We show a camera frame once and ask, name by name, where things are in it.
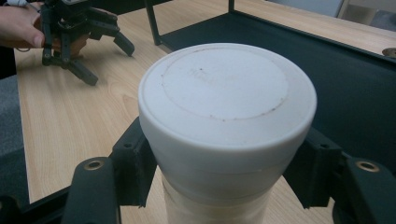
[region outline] wooden table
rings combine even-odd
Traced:
[[[218,16],[227,0],[175,0],[155,7],[160,34]],[[235,8],[308,33],[380,54],[396,47],[396,33],[321,16],[270,2],[237,0]],[[112,38],[90,40],[82,62],[99,81],[88,86],[69,71],[41,65],[40,49],[16,51],[21,118],[31,202],[70,185],[75,167],[108,156],[138,116],[137,89],[149,67],[168,52],[153,44],[146,10],[119,16],[121,31],[134,43],[127,57]],[[157,170],[148,206],[122,207],[123,223],[165,223],[161,172]],[[265,223],[332,223],[327,208],[304,210],[286,181],[276,183]]]

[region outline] metal screw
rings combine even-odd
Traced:
[[[379,172],[379,167],[368,161],[357,161],[356,165],[362,170],[368,172],[373,172],[373,173]]]
[[[84,165],[84,169],[93,171],[101,168],[105,163],[103,161],[91,161]]]
[[[396,48],[389,48],[382,50],[384,56],[396,59]]]

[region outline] circular top surface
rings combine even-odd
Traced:
[[[306,129],[316,94],[299,67],[271,51],[209,44],[176,51],[152,65],[140,83],[139,109],[178,141],[243,149]]]

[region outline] robotic hand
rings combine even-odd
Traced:
[[[41,7],[41,29],[45,36],[42,63],[68,69],[85,83],[94,86],[97,76],[80,61],[70,58],[70,43],[81,35],[90,34],[99,40],[102,35],[115,37],[114,42],[128,55],[134,44],[121,32],[117,17],[91,7],[91,0],[45,0]],[[52,53],[52,37],[61,39],[61,52]]]

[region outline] white cylindrical object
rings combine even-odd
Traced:
[[[144,75],[138,100],[166,182],[181,197],[216,207],[249,204],[269,191],[304,141],[317,105],[298,66],[239,44],[165,56]]]
[[[163,178],[169,224],[262,224],[270,190],[253,200],[232,205],[198,203],[177,192]]]

